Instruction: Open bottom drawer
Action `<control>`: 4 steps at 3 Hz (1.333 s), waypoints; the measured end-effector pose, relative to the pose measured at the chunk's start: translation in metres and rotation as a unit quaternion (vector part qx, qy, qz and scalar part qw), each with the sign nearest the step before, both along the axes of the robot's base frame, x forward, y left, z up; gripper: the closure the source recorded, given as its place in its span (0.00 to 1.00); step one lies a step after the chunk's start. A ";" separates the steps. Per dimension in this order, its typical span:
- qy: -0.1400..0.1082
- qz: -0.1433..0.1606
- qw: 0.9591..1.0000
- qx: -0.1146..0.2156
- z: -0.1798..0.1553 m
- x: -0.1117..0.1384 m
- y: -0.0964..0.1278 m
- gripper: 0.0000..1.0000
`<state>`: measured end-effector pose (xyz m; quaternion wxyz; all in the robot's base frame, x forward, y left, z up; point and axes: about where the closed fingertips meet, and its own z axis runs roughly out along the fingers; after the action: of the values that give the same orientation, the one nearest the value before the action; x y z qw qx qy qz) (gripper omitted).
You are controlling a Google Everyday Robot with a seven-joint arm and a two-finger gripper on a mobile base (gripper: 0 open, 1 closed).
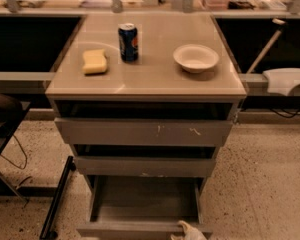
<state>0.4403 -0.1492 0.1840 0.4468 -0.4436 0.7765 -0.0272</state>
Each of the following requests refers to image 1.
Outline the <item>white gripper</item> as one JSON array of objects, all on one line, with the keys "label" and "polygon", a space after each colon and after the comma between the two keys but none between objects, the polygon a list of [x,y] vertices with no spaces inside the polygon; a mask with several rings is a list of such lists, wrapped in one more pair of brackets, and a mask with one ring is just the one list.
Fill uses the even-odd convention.
[{"label": "white gripper", "polygon": [[[207,238],[204,236],[204,234],[201,231],[199,231],[197,228],[190,227],[190,225],[186,221],[179,220],[178,225],[181,226],[184,230],[185,240],[207,240]],[[171,234],[170,239],[183,240],[183,237]]]}]

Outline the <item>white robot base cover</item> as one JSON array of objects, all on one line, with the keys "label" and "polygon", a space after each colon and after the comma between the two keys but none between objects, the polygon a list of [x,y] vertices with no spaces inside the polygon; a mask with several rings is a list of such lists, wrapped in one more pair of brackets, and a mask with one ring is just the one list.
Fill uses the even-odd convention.
[{"label": "white robot base cover", "polygon": [[278,68],[266,70],[263,76],[268,81],[267,92],[289,96],[300,85],[300,68]]}]

